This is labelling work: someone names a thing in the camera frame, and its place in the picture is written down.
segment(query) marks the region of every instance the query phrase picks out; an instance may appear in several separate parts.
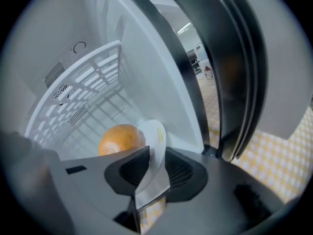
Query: gray plastic panel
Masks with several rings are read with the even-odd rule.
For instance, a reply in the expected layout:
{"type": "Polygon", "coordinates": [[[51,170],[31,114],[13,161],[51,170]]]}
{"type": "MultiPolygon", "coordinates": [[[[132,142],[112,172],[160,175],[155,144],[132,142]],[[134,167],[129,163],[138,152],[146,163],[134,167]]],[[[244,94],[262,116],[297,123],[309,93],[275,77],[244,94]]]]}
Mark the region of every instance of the gray plastic panel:
{"type": "Polygon", "coordinates": [[[270,212],[283,207],[283,202],[268,188],[230,163],[175,149],[201,163],[208,173],[208,183],[193,199],[168,203],[163,215],[148,231],[159,234],[239,234],[250,225],[240,202],[234,195],[238,184],[252,186],[270,212]]]}
{"type": "MultiPolygon", "coordinates": [[[[116,194],[104,177],[105,169],[112,163],[121,160],[136,150],[116,153],[108,156],[94,157],[87,159],[76,159],[62,161],[64,169],[83,165],[87,170],[70,174],[69,180],[75,184],[77,190],[92,204],[98,211],[107,218],[115,218],[128,208],[131,197],[116,194]]],[[[67,194],[67,191],[60,189],[60,195],[67,194]]]]}

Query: white wall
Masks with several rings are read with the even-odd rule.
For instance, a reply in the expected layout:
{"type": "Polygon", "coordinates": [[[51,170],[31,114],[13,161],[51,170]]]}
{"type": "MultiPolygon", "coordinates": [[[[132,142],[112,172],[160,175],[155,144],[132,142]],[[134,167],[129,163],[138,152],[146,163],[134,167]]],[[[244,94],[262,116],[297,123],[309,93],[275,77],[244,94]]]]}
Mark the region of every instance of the white wall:
{"type": "Polygon", "coordinates": [[[193,26],[189,27],[189,30],[178,35],[186,52],[195,48],[196,44],[200,42],[200,38],[193,26]]]}
{"type": "Polygon", "coordinates": [[[70,48],[89,32],[83,0],[33,0],[28,5],[0,60],[2,130],[22,132],[22,120],[47,89],[45,76],[59,61],[68,68],[60,55],[72,59],[69,65],[76,61],[70,48]]]}

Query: ceiling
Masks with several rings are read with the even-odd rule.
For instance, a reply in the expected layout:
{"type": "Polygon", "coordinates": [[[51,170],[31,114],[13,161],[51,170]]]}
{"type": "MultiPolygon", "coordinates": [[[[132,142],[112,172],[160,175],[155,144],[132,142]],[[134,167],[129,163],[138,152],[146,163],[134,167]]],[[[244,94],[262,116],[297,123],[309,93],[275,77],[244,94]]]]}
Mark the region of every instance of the ceiling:
{"type": "Polygon", "coordinates": [[[178,32],[190,21],[174,0],[150,0],[170,23],[173,30],[178,32]]]}

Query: air vent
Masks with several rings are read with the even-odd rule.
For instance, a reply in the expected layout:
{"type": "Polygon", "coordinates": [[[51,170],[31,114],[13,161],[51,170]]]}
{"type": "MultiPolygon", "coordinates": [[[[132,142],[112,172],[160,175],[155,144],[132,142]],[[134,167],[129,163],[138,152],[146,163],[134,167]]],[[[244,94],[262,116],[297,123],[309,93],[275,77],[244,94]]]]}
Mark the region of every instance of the air vent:
{"type": "Polygon", "coordinates": [[[68,87],[68,86],[67,86],[66,84],[61,85],[61,86],[59,87],[58,91],[53,94],[53,97],[52,97],[52,98],[58,98],[58,97],[62,94],[62,92],[65,91],[65,89],[66,89],[67,87],[68,87]]]}
{"type": "Polygon", "coordinates": [[[53,82],[64,72],[64,67],[61,62],[57,63],[55,67],[45,77],[45,84],[49,88],[53,82]]]}
{"type": "Polygon", "coordinates": [[[166,153],[165,168],[170,179],[171,188],[183,186],[193,174],[193,168],[190,164],[170,152],[166,153]]]}
{"type": "Polygon", "coordinates": [[[131,185],[138,187],[149,167],[150,153],[144,152],[123,164],[119,169],[120,176],[131,185]]]}
{"type": "Polygon", "coordinates": [[[85,103],[67,122],[73,125],[88,109],[89,105],[85,103]]]}

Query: black plastic part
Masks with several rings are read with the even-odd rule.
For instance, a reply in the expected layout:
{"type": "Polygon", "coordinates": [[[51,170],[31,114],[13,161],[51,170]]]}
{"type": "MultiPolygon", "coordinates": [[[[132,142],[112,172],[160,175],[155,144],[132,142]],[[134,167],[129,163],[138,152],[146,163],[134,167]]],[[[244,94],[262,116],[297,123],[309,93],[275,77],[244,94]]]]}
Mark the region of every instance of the black plastic part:
{"type": "Polygon", "coordinates": [[[202,155],[213,157],[213,158],[219,158],[218,156],[218,150],[210,145],[204,145],[204,150],[202,152],[202,155]]]}
{"type": "Polygon", "coordinates": [[[84,167],[83,165],[80,165],[80,166],[76,166],[76,167],[72,167],[72,168],[66,169],[68,175],[76,173],[76,172],[80,172],[82,170],[87,170],[87,168],[84,167]]]}
{"type": "Polygon", "coordinates": [[[209,128],[207,125],[203,98],[196,75],[193,71],[186,51],[184,50],[181,42],[179,41],[170,24],[149,0],[133,0],[133,2],[153,24],[154,28],[157,30],[158,34],[161,36],[169,52],[171,53],[184,80],[193,107],[195,109],[203,142],[205,144],[210,144],[209,128]]]}
{"type": "Polygon", "coordinates": [[[149,151],[143,152],[132,160],[123,164],[119,169],[120,176],[128,183],[138,187],[149,167],[149,151]]]}
{"type": "Polygon", "coordinates": [[[210,59],[220,107],[219,150],[224,160],[231,161],[247,130],[254,131],[264,104],[266,86],[257,85],[255,75],[265,64],[261,30],[246,0],[174,1],[195,27],[210,59]],[[256,94],[259,88],[263,91],[256,94]],[[256,95],[260,109],[253,113],[256,95]],[[252,115],[254,124],[249,128],[252,115]]]}
{"type": "Polygon", "coordinates": [[[247,229],[256,226],[272,214],[262,203],[259,195],[252,190],[250,185],[237,185],[234,194],[249,219],[247,229]]]}
{"type": "Polygon", "coordinates": [[[136,205],[133,198],[131,198],[128,210],[121,212],[114,218],[114,221],[134,232],[140,233],[140,217],[136,211],[136,205]]]}
{"type": "Polygon", "coordinates": [[[195,197],[208,181],[207,171],[200,163],[166,148],[165,169],[170,179],[167,202],[183,202],[195,197]]]}
{"type": "Polygon", "coordinates": [[[109,165],[104,177],[117,194],[134,196],[135,190],[148,170],[150,149],[148,146],[109,165]]]}

